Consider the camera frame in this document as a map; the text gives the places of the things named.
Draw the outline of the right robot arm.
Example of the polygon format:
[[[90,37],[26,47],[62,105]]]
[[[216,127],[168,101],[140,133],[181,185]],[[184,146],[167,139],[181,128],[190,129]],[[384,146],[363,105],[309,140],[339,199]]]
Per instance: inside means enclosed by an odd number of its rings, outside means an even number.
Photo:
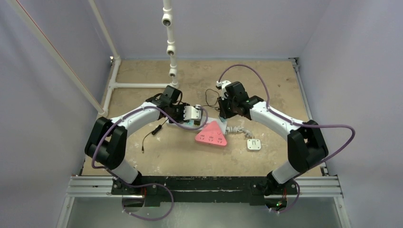
[[[279,193],[290,179],[310,170],[328,156],[317,122],[303,122],[268,107],[262,98],[250,97],[238,81],[218,81],[216,87],[221,91],[218,99],[220,118],[245,117],[268,127],[287,142],[288,160],[267,175],[266,189],[270,192]]]

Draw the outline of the white square plug adapter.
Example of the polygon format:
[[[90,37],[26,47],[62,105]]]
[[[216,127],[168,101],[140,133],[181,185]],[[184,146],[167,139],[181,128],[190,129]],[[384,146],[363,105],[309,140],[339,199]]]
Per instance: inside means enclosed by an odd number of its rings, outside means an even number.
[[[259,139],[252,138],[247,140],[247,149],[249,151],[259,151],[261,147],[261,141]]]

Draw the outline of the black power adapter with switch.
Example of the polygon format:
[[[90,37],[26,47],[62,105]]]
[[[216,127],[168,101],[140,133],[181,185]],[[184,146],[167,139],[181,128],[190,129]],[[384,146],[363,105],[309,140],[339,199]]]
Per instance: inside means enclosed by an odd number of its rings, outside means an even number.
[[[141,152],[142,152],[142,153],[145,152],[145,149],[144,149],[144,142],[145,142],[145,139],[146,139],[149,135],[156,135],[156,134],[162,129],[162,127],[165,125],[165,123],[166,123],[168,120],[169,120],[169,119],[166,118],[162,124],[159,124],[154,130],[152,130],[151,132],[149,132],[149,133],[143,138],[143,140],[142,140],[142,147],[141,147]]]

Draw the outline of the pink triangular power socket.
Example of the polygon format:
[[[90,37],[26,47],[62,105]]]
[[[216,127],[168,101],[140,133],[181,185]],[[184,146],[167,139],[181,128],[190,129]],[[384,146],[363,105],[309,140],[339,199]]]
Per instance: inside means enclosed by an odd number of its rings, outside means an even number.
[[[227,146],[224,131],[216,121],[208,123],[196,136],[195,141],[214,146]]]

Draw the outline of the white multicolour power strip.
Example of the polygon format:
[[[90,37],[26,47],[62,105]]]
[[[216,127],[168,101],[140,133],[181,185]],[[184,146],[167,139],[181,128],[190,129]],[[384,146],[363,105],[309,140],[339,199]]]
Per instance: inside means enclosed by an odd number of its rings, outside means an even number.
[[[184,127],[185,127],[185,128],[191,128],[191,129],[196,128],[196,131],[202,131],[205,127],[207,127],[212,122],[216,122],[223,133],[225,133],[226,127],[227,127],[227,122],[226,121],[223,122],[221,119],[212,118],[212,117],[209,117],[207,122],[206,122],[206,124],[200,129],[199,129],[200,126],[196,125],[194,120],[190,120],[189,122],[180,123],[181,127],[179,127],[178,125],[176,125],[173,122],[171,122],[171,120],[169,120],[168,118],[166,118],[166,120],[167,120],[166,124],[168,126],[170,126],[170,127],[178,127],[178,128],[180,128],[182,130],[184,130]]]

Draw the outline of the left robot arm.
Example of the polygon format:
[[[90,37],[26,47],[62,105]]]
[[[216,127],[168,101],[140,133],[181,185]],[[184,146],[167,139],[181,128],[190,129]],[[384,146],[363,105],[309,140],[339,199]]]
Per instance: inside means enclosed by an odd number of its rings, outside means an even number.
[[[125,159],[127,138],[162,118],[182,123],[186,105],[182,103],[182,91],[168,85],[162,93],[149,97],[126,114],[98,118],[85,146],[92,168],[115,175],[124,182],[123,188],[129,194],[137,194],[142,187],[142,174]]]

